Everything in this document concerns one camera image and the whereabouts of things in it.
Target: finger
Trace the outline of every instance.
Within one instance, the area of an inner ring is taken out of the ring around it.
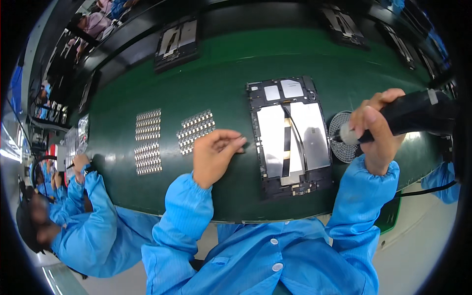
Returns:
[[[204,142],[205,144],[211,144],[213,145],[216,141],[219,139],[236,139],[241,136],[241,133],[234,131],[234,130],[229,130],[229,129],[216,129],[213,132],[205,135],[201,142]]]
[[[351,128],[354,129],[356,126],[362,126],[363,125],[363,115],[362,115],[362,110],[366,105],[369,105],[369,100],[364,100],[362,101],[360,107],[358,107],[352,114],[351,114]]]
[[[213,144],[213,149],[219,150],[221,148],[224,148],[228,145],[229,142],[230,142],[229,139],[220,139]]]
[[[376,93],[369,105],[376,110],[381,110],[387,103],[390,103],[400,96],[404,96],[405,92],[400,88],[390,88],[382,93]]]
[[[233,155],[239,151],[246,142],[247,139],[245,137],[234,139],[219,154],[224,160],[229,162]]]
[[[384,102],[392,102],[400,96],[405,96],[405,91],[400,88],[390,88],[382,93]]]
[[[385,151],[391,149],[394,137],[384,116],[371,106],[366,106],[364,108],[364,119],[378,148]]]
[[[368,105],[376,110],[381,110],[387,102],[390,101],[384,101],[383,93],[376,93],[372,96],[371,100],[369,100]]]

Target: blue sleeve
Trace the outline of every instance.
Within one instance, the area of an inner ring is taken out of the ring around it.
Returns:
[[[44,181],[45,182],[51,182],[52,173],[50,173],[47,170],[46,163],[43,163],[43,165],[41,166],[41,172],[42,172],[42,175],[44,176]]]
[[[112,19],[118,19],[125,11],[123,5],[127,0],[115,0],[111,3],[110,15]]]
[[[377,294],[379,278],[372,258],[380,229],[374,222],[382,206],[395,196],[400,169],[393,161],[386,175],[372,175],[364,158],[355,158],[344,173],[326,233],[333,238],[333,249],[365,276],[365,290],[373,289]]]
[[[156,244],[141,248],[147,294],[174,294],[195,275],[189,261],[213,217],[211,187],[200,188],[192,174],[179,176],[169,186],[165,205],[166,212],[152,229]]]
[[[422,189],[430,189],[443,186],[453,181],[454,178],[454,164],[442,163],[438,168],[436,168],[436,170],[421,180],[421,187]],[[460,190],[461,185],[455,184],[448,189],[433,192],[432,194],[437,196],[445,204],[451,204],[459,200]]]
[[[58,193],[63,193],[65,187],[58,188]],[[56,219],[58,224],[64,224],[69,216],[85,213],[84,207],[84,186],[76,182],[76,177],[72,176],[67,188],[67,198],[62,203]]]
[[[81,227],[70,234],[65,247],[68,253],[86,253],[78,256],[74,263],[80,270],[103,265],[117,235],[117,212],[108,197],[101,175],[97,171],[90,172],[85,177],[84,186],[93,212]]]

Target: worker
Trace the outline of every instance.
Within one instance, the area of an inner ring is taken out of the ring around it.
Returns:
[[[364,154],[344,173],[326,227],[317,218],[218,224],[219,244],[198,272],[189,261],[213,216],[212,185],[246,139],[232,130],[197,139],[193,172],[167,190],[166,212],[152,229],[156,244],[142,246],[147,294],[272,294],[277,284],[293,294],[377,294],[372,258],[380,229],[373,224],[395,195],[400,170],[393,158],[405,137],[392,135],[379,110],[402,95],[389,89],[353,112],[351,128],[358,136],[369,129],[374,142],[361,144]]]
[[[433,172],[427,175],[421,180],[422,189],[431,189],[443,185],[447,185],[455,178],[454,164],[443,162]],[[452,204],[459,200],[459,192],[461,191],[461,185],[456,183],[455,185],[441,191],[432,192],[433,195],[438,197],[444,204]]]
[[[100,12],[92,13],[89,16],[83,15],[80,12],[74,14],[70,20],[71,26],[77,26],[79,29],[89,34],[92,38],[97,38],[101,32],[105,31],[111,25],[111,20],[101,14]],[[77,48],[76,59],[79,60],[86,46],[85,40],[80,41]]]
[[[111,4],[111,19],[119,19],[126,9],[131,8],[139,0],[114,0]]]
[[[18,231],[35,253],[55,253],[65,265],[84,275],[109,278],[141,260],[141,246],[153,242],[152,226],[160,218],[113,206],[103,178],[91,171],[87,156],[77,155],[73,163],[76,173],[84,176],[83,188],[93,212],[72,215],[67,211],[64,220],[54,223],[40,206],[44,196],[34,194],[23,198],[17,210]]]

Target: black hair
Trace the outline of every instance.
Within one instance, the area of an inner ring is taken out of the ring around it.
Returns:
[[[44,254],[45,250],[52,253],[51,245],[40,244],[36,240],[38,229],[42,226],[49,226],[52,222],[48,220],[43,225],[34,222],[31,219],[29,202],[31,201],[33,194],[35,194],[35,191],[31,186],[23,185],[20,186],[20,190],[23,197],[17,209],[17,226],[21,238],[28,248],[33,250],[35,253],[42,252]]]
[[[85,17],[85,15],[83,15],[82,13],[80,12],[77,12],[76,14],[74,14],[74,16],[70,19],[70,22],[69,24],[71,26],[77,26],[79,23],[80,23],[80,20]]]

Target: hand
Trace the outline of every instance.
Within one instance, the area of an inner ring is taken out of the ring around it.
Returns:
[[[126,1],[125,4],[123,4],[123,8],[128,8],[133,5],[133,0]]]
[[[78,184],[83,185],[85,182],[85,177],[82,174],[80,174],[80,171],[77,171],[75,169],[74,169],[74,174],[76,175],[76,182]]]
[[[55,178],[56,173],[57,172],[54,172],[51,176],[51,188],[52,188],[53,191],[56,190],[56,178]]]
[[[194,181],[204,189],[217,182],[228,168],[233,155],[243,153],[246,138],[241,133],[217,129],[195,141]]]
[[[374,175],[385,175],[388,166],[395,157],[405,135],[393,136],[387,120],[379,112],[387,103],[394,101],[405,92],[399,88],[391,88],[383,93],[376,93],[370,100],[362,102],[361,106],[351,114],[349,126],[354,129],[357,138],[369,129],[374,141],[362,143],[365,153],[365,167]]]
[[[79,174],[81,174],[82,168],[85,165],[90,164],[86,154],[76,155],[72,162],[74,163],[74,173],[77,171]]]
[[[54,182],[56,183],[56,187],[60,188],[62,185],[62,177],[59,172],[54,173]]]

